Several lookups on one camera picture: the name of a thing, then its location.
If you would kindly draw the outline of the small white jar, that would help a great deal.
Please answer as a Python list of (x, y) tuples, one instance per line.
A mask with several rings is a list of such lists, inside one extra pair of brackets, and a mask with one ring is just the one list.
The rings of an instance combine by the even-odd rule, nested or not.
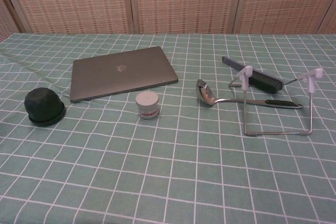
[(143, 119), (152, 119), (159, 113), (159, 96), (153, 91), (143, 91), (135, 97), (139, 115)]

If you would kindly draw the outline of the grey closed laptop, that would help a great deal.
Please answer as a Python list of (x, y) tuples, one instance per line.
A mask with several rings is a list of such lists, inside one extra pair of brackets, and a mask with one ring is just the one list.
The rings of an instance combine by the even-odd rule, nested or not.
[(85, 59), (72, 64), (70, 101), (177, 83), (178, 76), (161, 47), (150, 47)]

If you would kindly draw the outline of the green checked tablecloth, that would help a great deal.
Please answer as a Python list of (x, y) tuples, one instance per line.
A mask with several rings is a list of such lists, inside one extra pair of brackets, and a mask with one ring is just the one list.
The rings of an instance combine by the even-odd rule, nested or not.
[[(136, 93), (69, 100), (76, 59), (160, 46), (178, 83), (154, 88), (160, 113), (139, 117)], [(286, 81), (315, 68), (309, 135), (248, 137), (243, 106), (207, 107), (203, 79), (240, 98), (222, 56)], [(24, 101), (53, 90), (66, 107), (38, 127)], [(300, 110), (248, 105), (250, 131), (310, 128), (307, 85), (275, 95)], [(336, 224), (336, 35), (36, 35), (0, 42), (0, 224)]]

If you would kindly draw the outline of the blue brush black bristles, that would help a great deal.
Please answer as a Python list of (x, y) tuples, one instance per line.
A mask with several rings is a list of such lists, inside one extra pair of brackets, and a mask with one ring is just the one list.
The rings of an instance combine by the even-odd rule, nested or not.
[[(237, 71), (241, 71), (245, 67), (242, 63), (232, 60), (226, 56), (222, 56), (222, 61)], [(270, 74), (253, 69), (253, 74), (249, 77), (249, 85), (258, 88), (259, 90), (275, 94), (283, 89), (284, 82)]]

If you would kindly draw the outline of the woven bamboo screen panel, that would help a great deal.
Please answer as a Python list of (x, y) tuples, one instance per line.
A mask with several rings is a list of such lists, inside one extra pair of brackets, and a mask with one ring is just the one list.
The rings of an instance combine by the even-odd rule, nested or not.
[(329, 9), (318, 29), (319, 34), (336, 34), (336, 8)]
[(135, 33), (230, 34), (239, 0), (131, 0)]
[(315, 34), (333, 0), (238, 0), (234, 34)]
[(8, 0), (21, 33), (131, 34), (131, 0)]
[(0, 42), (13, 33), (25, 33), (11, 0), (0, 0)]

